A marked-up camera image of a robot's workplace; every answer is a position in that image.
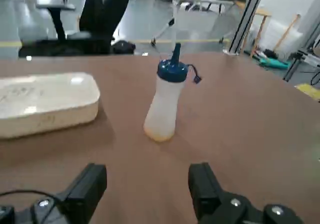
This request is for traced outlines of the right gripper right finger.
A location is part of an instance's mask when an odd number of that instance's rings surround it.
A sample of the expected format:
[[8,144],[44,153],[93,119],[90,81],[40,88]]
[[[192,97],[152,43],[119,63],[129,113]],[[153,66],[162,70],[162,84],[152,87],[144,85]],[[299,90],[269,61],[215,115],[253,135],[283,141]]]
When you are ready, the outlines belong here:
[[189,166],[188,187],[198,223],[303,223],[287,206],[267,204],[260,210],[246,197],[223,190],[207,162]]

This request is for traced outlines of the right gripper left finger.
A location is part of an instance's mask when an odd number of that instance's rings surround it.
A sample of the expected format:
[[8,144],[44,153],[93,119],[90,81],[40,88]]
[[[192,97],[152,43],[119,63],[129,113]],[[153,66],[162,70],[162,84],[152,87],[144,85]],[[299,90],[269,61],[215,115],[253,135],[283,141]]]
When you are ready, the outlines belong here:
[[57,194],[35,189],[2,192],[1,196],[37,194],[41,198],[21,211],[16,211],[13,205],[1,205],[0,222],[89,223],[106,189],[106,166],[89,163],[65,190]]

